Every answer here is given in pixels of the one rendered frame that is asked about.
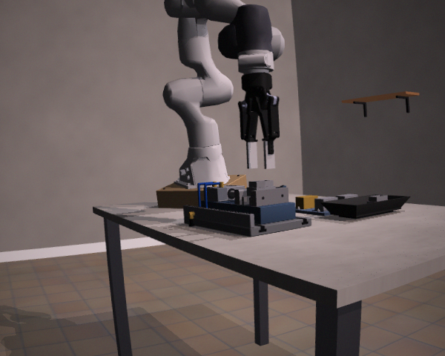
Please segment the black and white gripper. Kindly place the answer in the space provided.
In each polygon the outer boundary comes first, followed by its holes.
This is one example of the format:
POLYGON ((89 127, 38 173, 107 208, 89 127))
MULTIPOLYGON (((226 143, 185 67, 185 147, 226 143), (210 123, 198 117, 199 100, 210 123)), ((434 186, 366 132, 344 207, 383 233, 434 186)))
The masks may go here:
POLYGON ((262 139, 264 141, 264 168, 275 168, 274 140, 280 137, 278 112, 280 98, 279 96, 271 96, 271 74, 265 72, 249 73, 243 75, 241 79, 242 89, 245 91, 245 100, 238 102, 240 137, 241 140, 246 141, 247 168, 257 168, 258 140, 256 134, 258 116, 260 117, 264 137, 262 139))

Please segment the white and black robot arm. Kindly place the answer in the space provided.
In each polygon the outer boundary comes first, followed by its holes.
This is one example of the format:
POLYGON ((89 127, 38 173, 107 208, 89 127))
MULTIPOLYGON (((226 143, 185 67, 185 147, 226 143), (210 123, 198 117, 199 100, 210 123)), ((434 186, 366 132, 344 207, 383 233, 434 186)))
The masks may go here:
POLYGON ((164 5, 170 17, 179 18, 179 60, 197 72, 195 78, 168 82, 162 93, 165 104, 179 114, 188 133, 188 157, 174 184, 187 189, 197 188, 201 182, 226 184, 230 176, 221 154, 218 125, 202 115, 200 108, 229 102, 234 88, 211 58, 206 23, 229 23, 218 35, 218 49, 225 58, 238 59, 238 71, 243 74, 272 72, 285 40, 271 26, 264 6, 240 0, 165 0, 164 5))

